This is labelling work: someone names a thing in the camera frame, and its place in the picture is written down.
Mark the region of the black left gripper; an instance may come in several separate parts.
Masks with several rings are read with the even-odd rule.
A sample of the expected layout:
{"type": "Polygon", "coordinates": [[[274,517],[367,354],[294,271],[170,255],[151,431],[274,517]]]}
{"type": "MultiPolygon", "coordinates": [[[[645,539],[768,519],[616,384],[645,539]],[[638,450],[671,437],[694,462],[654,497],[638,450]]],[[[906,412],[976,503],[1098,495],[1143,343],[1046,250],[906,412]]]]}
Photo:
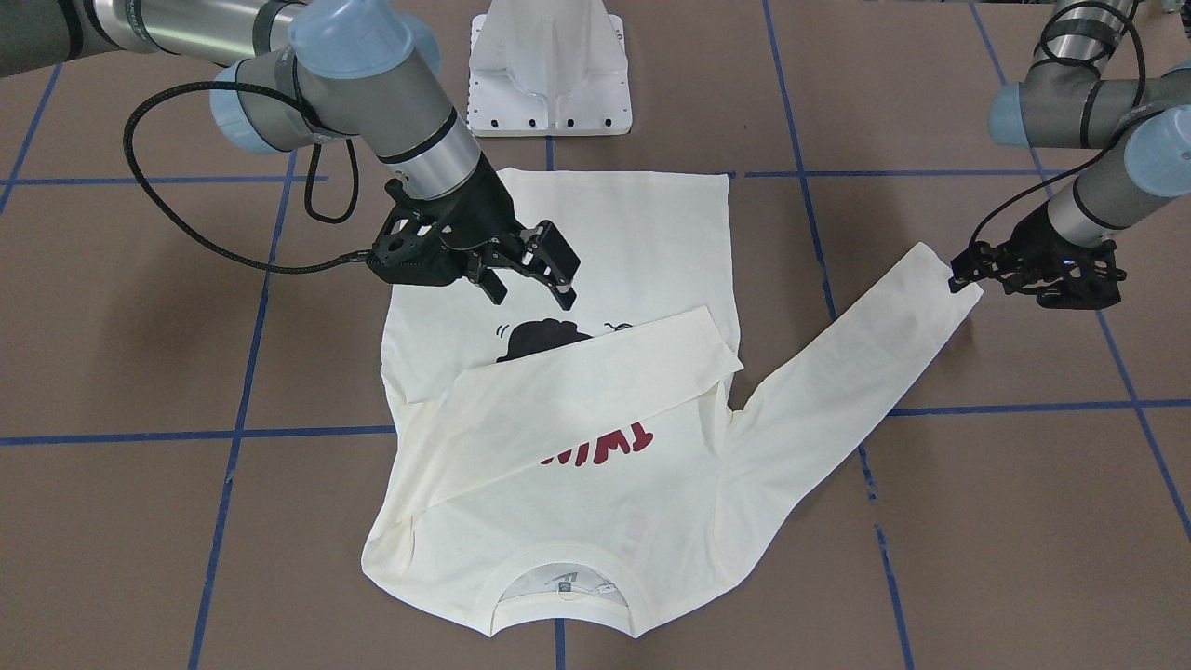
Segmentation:
{"type": "Polygon", "coordinates": [[[950,261],[952,294],[991,280],[1000,293],[1029,294],[1047,309],[1106,309],[1120,303],[1127,273],[1117,267],[1114,240],[1092,248],[1073,245],[1056,232],[1045,207],[1035,208],[1012,230],[1009,240],[992,246],[969,242],[950,261]]]}

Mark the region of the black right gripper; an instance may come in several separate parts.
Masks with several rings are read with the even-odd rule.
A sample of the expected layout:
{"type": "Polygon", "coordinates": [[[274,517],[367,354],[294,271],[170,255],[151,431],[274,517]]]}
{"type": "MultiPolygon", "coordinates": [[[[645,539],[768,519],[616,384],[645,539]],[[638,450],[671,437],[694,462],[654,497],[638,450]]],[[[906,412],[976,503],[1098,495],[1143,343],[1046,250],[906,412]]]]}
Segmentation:
{"type": "Polygon", "coordinates": [[[447,286],[467,275],[491,302],[501,305],[509,289],[484,253],[491,245],[509,258],[511,270],[545,284],[561,309],[576,302],[573,280],[582,259],[551,221],[541,220],[532,228],[519,224],[512,198],[487,156],[480,155],[451,194],[418,199],[400,179],[389,179],[384,190],[395,206],[364,259],[384,283],[447,286]]]}

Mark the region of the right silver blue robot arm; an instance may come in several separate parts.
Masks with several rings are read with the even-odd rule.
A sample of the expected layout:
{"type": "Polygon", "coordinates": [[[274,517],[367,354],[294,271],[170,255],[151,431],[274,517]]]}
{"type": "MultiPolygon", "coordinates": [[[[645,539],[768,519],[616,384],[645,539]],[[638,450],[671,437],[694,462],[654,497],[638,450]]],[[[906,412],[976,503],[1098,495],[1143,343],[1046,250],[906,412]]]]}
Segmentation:
{"type": "Polygon", "coordinates": [[[580,259],[551,221],[524,226],[475,136],[441,86],[430,30],[387,1],[5,1],[4,76],[102,52],[167,54],[222,67],[211,81],[177,84],[142,102],[123,132],[136,182],[177,228],[201,242],[154,190],[135,156],[135,132],[154,107],[191,92],[226,140],[247,152],[288,154],[355,140],[386,168],[393,208],[372,243],[310,267],[306,275],[363,263],[388,284],[478,284],[491,302],[499,270],[540,281],[562,309],[580,259]]]}

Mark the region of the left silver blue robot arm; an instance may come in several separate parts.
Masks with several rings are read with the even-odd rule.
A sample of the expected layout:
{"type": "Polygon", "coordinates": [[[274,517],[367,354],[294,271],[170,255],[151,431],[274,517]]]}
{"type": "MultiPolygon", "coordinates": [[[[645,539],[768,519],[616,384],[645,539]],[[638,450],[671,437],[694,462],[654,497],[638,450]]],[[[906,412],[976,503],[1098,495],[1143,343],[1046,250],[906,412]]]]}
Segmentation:
{"type": "Polygon", "coordinates": [[[989,112],[991,139],[1009,148],[1092,150],[1064,171],[1064,189],[1024,217],[1000,245],[971,234],[952,259],[950,292],[994,280],[1047,309],[1120,303],[1127,273],[1117,234],[1190,192],[1187,64],[1152,77],[1134,26],[1135,1],[1059,1],[1039,35],[1024,81],[989,112]]]}

